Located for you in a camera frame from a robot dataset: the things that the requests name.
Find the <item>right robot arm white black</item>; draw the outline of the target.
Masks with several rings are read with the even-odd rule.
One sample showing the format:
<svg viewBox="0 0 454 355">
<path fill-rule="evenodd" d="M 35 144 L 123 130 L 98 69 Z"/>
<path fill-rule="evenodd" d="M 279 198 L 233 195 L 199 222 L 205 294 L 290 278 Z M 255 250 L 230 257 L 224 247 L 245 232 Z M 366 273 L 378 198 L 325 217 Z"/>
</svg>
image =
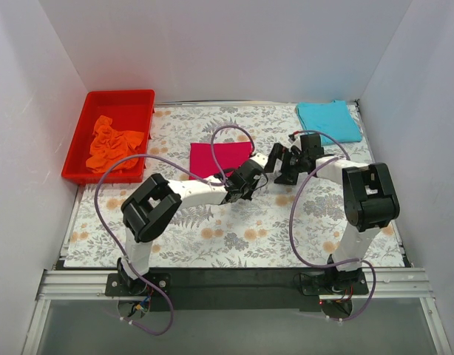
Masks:
<svg viewBox="0 0 454 355">
<path fill-rule="evenodd" d="M 339 246 L 326 264 L 301 261 L 318 272 L 313 281 L 319 286 L 334 294 L 352 291 L 355 284 L 365 281 L 362 265 L 371 242 L 399 216 L 399 200 L 390 171 L 384 163 L 356 163 L 348 155 L 325 153 L 322 133 L 318 131 L 296 131 L 289 138 L 289 147 L 273 145 L 265 171 L 273 172 L 280 161 L 276 184 L 294 186 L 302 173 L 308 180 L 322 178 L 339 184 L 348 221 Z"/>
</svg>

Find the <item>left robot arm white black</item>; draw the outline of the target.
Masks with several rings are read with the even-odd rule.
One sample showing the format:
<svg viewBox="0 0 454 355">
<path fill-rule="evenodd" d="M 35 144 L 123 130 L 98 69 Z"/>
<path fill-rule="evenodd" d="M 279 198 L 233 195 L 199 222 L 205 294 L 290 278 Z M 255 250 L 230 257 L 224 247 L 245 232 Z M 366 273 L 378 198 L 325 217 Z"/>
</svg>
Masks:
<svg viewBox="0 0 454 355">
<path fill-rule="evenodd" d="M 148 177 L 123 203 L 127 255 L 118 261 L 119 282 L 131 295 L 147 289 L 152 241 L 162 235 L 177 211 L 196 206 L 223 205 L 250 200 L 265 172 L 267 157 L 256 154 L 235 169 L 225 186 L 219 175 L 199 180 L 167 180 L 156 173 Z"/>
</svg>

